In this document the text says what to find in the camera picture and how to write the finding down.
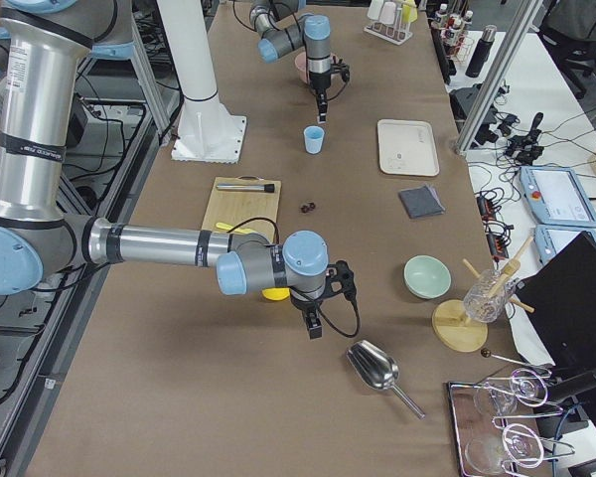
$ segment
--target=warning label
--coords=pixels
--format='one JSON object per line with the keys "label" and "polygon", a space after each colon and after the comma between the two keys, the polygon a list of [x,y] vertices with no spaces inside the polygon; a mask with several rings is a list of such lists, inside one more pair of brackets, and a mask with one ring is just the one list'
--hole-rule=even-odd
{"label": "warning label", "polygon": [[24,92],[29,69],[29,49],[26,47],[11,47],[9,68],[7,70],[7,89],[14,92]]}

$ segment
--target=round wooden base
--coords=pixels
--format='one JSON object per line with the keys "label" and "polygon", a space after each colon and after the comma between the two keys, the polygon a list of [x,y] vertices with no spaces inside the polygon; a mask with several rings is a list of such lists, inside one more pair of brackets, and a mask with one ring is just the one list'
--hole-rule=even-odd
{"label": "round wooden base", "polygon": [[461,300],[444,301],[435,308],[433,329],[444,345],[463,353],[477,351],[488,338],[488,325],[468,319]]}

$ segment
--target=blue cup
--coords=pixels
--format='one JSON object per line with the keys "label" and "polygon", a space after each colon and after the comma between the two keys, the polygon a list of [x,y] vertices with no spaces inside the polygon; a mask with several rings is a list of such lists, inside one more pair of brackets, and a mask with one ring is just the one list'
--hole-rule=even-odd
{"label": "blue cup", "polygon": [[305,149],[309,154],[318,154],[325,139],[325,130],[320,126],[307,126],[304,131]]}

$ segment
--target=scoop handle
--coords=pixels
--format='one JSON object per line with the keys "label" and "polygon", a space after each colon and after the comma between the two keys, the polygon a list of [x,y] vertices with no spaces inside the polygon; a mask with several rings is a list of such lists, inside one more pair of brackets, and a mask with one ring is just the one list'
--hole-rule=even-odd
{"label": "scoop handle", "polygon": [[426,417],[426,412],[421,410],[421,408],[413,401],[413,399],[408,397],[408,395],[404,391],[402,391],[397,386],[393,386],[391,389],[397,395],[398,398],[404,401],[404,404],[406,404],[408,408],[410,408],[410,410],[412,410],[417,417],[419,417],[420,419]]}

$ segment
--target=blue framed tablet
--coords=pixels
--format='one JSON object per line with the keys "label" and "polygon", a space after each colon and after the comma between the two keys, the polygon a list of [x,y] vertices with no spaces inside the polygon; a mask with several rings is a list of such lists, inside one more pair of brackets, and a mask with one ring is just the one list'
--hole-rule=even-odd
{"label": "blue framed tablet", "polygon": [[534,228],[534,244],[538,250],[538,259],[543,265],[552,260],[557,253],[567,247],[581,232],[586,232],[596,241],[596,232],[578,227],[544,226]]}
{"label": "blue framed tablet", "polygon": [[572,169],[522,166],[519,177],[525,199],[541,224],[596,229],[596,212]]}

